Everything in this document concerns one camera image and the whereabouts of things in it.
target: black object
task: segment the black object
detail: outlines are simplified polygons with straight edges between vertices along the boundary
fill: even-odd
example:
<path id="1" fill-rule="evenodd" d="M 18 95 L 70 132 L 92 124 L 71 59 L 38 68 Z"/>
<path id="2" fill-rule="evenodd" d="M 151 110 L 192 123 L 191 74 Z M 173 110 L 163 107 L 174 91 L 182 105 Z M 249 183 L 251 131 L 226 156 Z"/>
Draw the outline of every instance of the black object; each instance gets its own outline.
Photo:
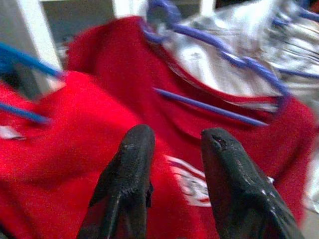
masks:
<path id="1" fill-rule="evenodd" d="M 202 158 L 221 239 L 303 239 L 270 180 L 221 128 L 202 132 Z"/>
<path id="2" fill-rule="evenodd" d="M 90 206 L 107 197 L 99 239 L 146 238 L 146 207 L 153 187 L 150 166 L 155 146 L 153 130 L 145 125 L 130 129 L 117 154 L 101 174 Z"/>

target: white graphic print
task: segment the white graphic print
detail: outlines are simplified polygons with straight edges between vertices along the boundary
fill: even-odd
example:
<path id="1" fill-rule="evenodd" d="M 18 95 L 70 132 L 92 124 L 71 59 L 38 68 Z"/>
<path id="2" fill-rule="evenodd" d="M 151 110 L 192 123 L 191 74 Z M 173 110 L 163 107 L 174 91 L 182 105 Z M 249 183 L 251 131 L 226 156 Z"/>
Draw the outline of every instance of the white graphic print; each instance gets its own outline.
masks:
<path id="1" fill-rule="evenodd" d="M 205 174 L 181 159 L 168 155 L 165 157 L 188 203 L 192 206 L 211 207 Z"/>

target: hanging clothes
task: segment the hanging clothes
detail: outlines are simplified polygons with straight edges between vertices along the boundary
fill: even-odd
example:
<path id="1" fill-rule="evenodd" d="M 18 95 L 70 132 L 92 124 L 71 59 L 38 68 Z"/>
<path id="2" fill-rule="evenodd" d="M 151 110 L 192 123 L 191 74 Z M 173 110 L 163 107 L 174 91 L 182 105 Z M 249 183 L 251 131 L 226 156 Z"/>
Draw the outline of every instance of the hanging clothes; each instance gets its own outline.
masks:
<path id="1" fill-rule="evenodd" d="M 315 3 L 313 3 L 311 7 L 311 11 L 319 13 L 319 1 L 316 1 Z"/>
<path id="2" fill-rule="evenodd" d="M 0 101 L 52 120 L 39 125 L 0 112 L 0 125 L 21 135 L 20 140 L 8 140 L 0 132 L 0 224 L 15 239 L 75 239 L 84 226 L 101 172 L 126 131 L 140 123 L 137 116 L 92 84 L 93 78 L 67 72 L 64 81 L 64 88 L 37 103 L 0 85 Z M 199 216 L 183 198 L 161 144 L 157 137 L 148 232 L 161 238 L 170 233 L 175 238 L 191 235 L 204 239 Z M 188 224 L 195 228 L 189 231 Z"/>
<path id="3" fill-rule="evenodd" d="M 276 108 L 276 97 L 241 97 L 206 86 L 160 45 L 147 43 L 140 29 L 141 20 L 122 18 L 77 36 L 70 45 L 68 69 L 95 75 L 96 86 L 136 113 L 167 143 L 170 153 L 165 157 L 188 204 L 200 214 L 206 238 L 219 237 L 201 161 L 200 134 L 205 128 L 222 127 L 234 135 L 267 176 L 275 180 L 274 185 L 300 222 L 306 167 L 316 134 L 315 118 L 309 108 L 295 98 L 275 116 L 242 107 Z M 153 87 L 259 119 L 269 126 L 246 125 L 167 100 Z M 187 228 L 192 231 L 194 226 L 189 224 Z M 174 237 L 167 233 L 166 238 Z"/>
<path id="4" fill-rule="evenodd" d="M 299 17 L 299 6 L 291 0 L 260 0 L 217 9 L 211 17 L 192 16 L 183 25 L 195 27 L 227 42 L 237 55 L 257 57 L 273 67 L 319 73 L 319 23 Z M 289 24 L 277 25 L 293 19 Z M 232 67 L 208 44 L 193 38 L 169 33 L 166 50 L 204 84 L 220 91 L 242 96 L 276 95 L 274 89 L 256 74 Z M 290 92 L 312 108 L 319 117 L 319 80 L 279 73 Z M 316 141 L 312 165 L 319 162 Z M 309 167 L 305 206 L 319 213 L 319 172 Z"/>

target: purple hanger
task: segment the purple hanger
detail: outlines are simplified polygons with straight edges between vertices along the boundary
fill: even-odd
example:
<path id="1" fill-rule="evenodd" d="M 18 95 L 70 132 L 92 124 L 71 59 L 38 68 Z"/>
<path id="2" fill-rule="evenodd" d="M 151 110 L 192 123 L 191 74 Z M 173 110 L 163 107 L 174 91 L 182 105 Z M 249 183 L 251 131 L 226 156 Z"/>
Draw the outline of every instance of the purple hanger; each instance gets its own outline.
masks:
<path id="1" fill-rule="evenodd" d="M 309 0 L 300 0 L 299 4 L 301 6 L 300 13 L 299 13 L 300 17 L 319 22 L 319 14 L 307 10 L 310 6 Z M 273 23 L 275 25 L 288 25 L 288 24 L 292 23 L 292 20 L 291 21 L 282 21 L 278 18 L 275 18 Z M 311 79 L 319 80 L 319 74 L 306 73 L 306 72 L 302 72 L 302 71 L 298 71 L 298 70 L 290 70 L 290 69 L 284 69 L 284 68 L 278 68 L 278 67 L 276 67 L 276 69 L 279 72 L 287 74 L 287 75 L 295 75 L 295 76 L 301 76 L 304 78 L 311 78 Z"/>
<path id="2" fill-rule="evenodd" d="M 190 37 L 193 37 L 195 39 L 199 39 L 201 41 L 204 41 L 214 47 L 216 47 L 221 56 L 228 60 L 230 63 L 234 64 L 235 66 L 239 68 L 249 68 L 255 73 L 257 73 L 259 76 L 265 78 L 271 85 L 276 87 L 281 94 L 283 95 L 283 99 L 280 100 L 279 104 L 281 107 L 283 107 L 287 100 L 289 99 L 290 93 L 286 86 L 276 77 L 276 75 L 269 70 L 267 67 L 263 66 L 261 63 L 259 63 L 257 60 L 250 58 L 250 57 L 237 57 L 233 54 L 230 53 L 230 48 L 227 46 L 221 39 L 219 39 L 216 36 L 213 36 L 211 34 L 208 34 L 206 32 L 200 31 L 198 29 L 189 27 L 189 26 L 183 26 L 178 24 L 181 20 L 181 15 L 178 10 L 178 8 L 170 1 L 168 0 L 152 0 L 149 3 L 149 9 L 148 9 L 148 15 L 152 13 L 152 10 L 156 7 L 162 7 L 164 8 L 165 12 L 167 13 L 167 26 L 171 28 L 174 32 L 181 33 Z M 155 43 L 162 43 L 165 39 L 166 36 L 159 36 L 158 34 L 154 33 L 150 26 L 148 26 L 144 21 L 141 21 L 141 28 L 146 36 L 146 38 L 149 41 L 155 42 Z M 224 109 L 220 109 L 217 107 L 213 107 L 210 105 L 207 105 L 202 102 L 194 101 L 192 99 L 176 95 L 171 92 L 164 91 L 162 89 L 156 89 L 158 93 L 161 95 L 179 100 L 191 105 L 196 105 L 198 107 L 219 113 L 221 115 L 233 118 L 233 119 L 238 119 L 240 121 L 244 121 L 247 123 L 250 123 L 252 125 L 265 125 L 265 123 L 260 122 L 258 120 L 245 117 L 230 111 L 226 111 Z"/>
<path id="3" fill-rule="evenodd" d="M 57 78 L 61 78 L 63 75 L 62 72 L 52 69 L 36 58 L 0 42 L 0 73 L 10 73 L 13 69 L 13 65 L 18 62 Z M 47 124 L 50 122 L 50 119 L 46 117 L 4 103 L 0 103 L 0 110 L 36 123 Z"/>

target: red sweatshirt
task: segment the red sweatshirt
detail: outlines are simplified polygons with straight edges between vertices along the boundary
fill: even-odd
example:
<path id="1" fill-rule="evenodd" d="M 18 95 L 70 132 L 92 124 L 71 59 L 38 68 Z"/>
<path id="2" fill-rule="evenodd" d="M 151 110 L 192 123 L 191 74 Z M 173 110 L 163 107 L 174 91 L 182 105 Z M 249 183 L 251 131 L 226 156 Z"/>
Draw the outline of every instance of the red sweatshirt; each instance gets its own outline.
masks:
<path id="1" fill-rule="evenodd" d="M 228 130 L 243 144 L 251 158 L 275 179 L 274 185 L 300 221 L 305 172 L 315 136 L 315 119 L 310 109 L 292 97 L 275 115 L 241 107 L 250 103 L 273 104 L 277 99 L 238 97 L 203 85 L 161 46 L 146 41 L 140 20 L 139 17 L 122 18 L 80 34 L 70 46 L 68 69 L 95 75 L 97 86 L 136 113 L 167 142 L 171 154 L 166 158 L 189 205 L 201 215 L 207 238 L 218 238 L 200 153 L 200 133 L 210 127 Z M 269 125 L 251 126 L 168 100 L 153 87 Z"/>
<path id="2" fill-rule="evenodd" d="M 66 87 L 36 104 L 0 85 L 1 102 L 52 119 L 39 125 L 0 112 L 0 125 L 25 137 L 0 138 L 0 225 L 16 239 L 76 238 L 100 173 L 126 131 L 141 122 L 92 81 L 68 72 Z M 199 216 L 186 203 L 161 148 L 157 137 L 148 232 L 204 239 Z"/>

